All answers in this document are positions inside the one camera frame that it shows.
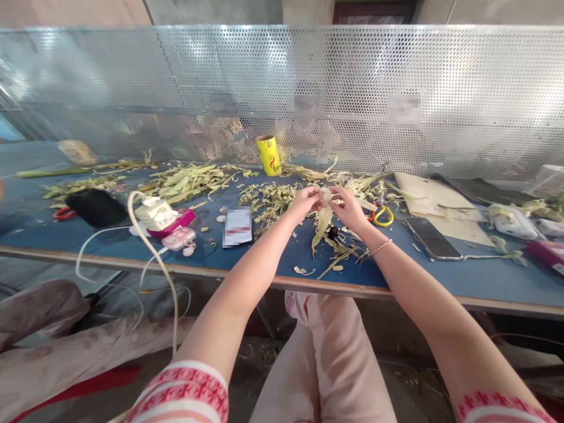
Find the metal mesh partition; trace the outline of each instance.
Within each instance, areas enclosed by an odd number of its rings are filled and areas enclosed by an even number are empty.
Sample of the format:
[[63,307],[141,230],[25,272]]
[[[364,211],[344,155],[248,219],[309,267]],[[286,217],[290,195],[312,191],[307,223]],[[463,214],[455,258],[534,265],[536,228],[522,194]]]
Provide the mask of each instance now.
[[564,28],[0,32],[0,110],[107,155],[527,179],[564,164]]

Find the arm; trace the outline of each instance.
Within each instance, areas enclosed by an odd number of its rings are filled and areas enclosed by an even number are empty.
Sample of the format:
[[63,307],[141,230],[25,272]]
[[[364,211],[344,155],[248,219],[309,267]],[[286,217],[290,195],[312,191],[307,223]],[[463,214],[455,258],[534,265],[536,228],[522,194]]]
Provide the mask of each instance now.
[[[331,208],[369,251],[388,238],[367,222],[351,193],[332,187]],[[454,405],[477,391],[500,392],[541,407],[505,357],[461,304],[394,243],[374,256],[394,297],[421,330],[437,361]]]
[[318,210],[319,188],[296,194],[286,213],[237,262],[190,330],[173,361],[198,360],[218,370],[229,383],[243,331],[276,273],[296,225]]

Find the wrist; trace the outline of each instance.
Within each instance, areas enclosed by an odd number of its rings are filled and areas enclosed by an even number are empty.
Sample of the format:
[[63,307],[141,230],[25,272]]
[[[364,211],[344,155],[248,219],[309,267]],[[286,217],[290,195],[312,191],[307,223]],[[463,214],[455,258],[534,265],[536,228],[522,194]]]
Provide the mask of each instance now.
[[359,229],[356,234],[360,237],[362,242],[366,245],[371,244],[370,241],[382,242],[388,237],[381,233],[372,223],[366,221]]
[[298,226],[299,224],[299,221],[297,221],[291,213],[284,213],[282,216],[280,216],[277,222],[280,222],[280,225],[284,226],[289,231],[294,231],[296,226]]

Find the phone screen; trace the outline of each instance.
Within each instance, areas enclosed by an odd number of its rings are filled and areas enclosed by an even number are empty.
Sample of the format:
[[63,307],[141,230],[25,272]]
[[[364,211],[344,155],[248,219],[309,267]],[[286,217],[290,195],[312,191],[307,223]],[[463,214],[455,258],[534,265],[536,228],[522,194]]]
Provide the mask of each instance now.
[[433,256],[452,259],[460,259],[462,257],[429,220],[419,217],[408,217],[405,221]]
[[253,215],[250,207],[228,210],[223,231],[223,248],[253,241]]

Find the wooden table edge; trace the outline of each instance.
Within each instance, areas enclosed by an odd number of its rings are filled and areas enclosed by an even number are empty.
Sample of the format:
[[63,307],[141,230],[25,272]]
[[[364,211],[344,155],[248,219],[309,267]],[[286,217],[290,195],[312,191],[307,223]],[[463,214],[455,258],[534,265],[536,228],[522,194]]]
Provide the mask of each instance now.
[[[0,244],[0,256],[25,258],[30,260],[51,261],[63,264],[75,264],[78,254],[67,251],[30,249],[12,247]],[[146,262],[130,258],[117,258],[97,256],[94,254],[83,254],[81,264],[85,266],[110,268],[115,270],[141,271]],[[186,266],[184,264],[166,263],[171,274],[203,276],[213,278],[225,278],[228,270],[209,267]],[[151,263],[147,268],[151,273],[160,271],[158,263]],[[337,294],[355,298],[379,298],[393,299],[394,296],[388,288],[370,287],[324,280],[313,280],[307,278],[274,276],[273,288],[289,289],[295,291],[308,291],[321,294]],[[531,303],[517,303],[513,301],[488,300],[485,298],[460,297],[455,298],[469,310],[491,311],[504,314],[531,315],[536,317],[552,317],[564,319],[564,307],[555,305],[542,305]]]

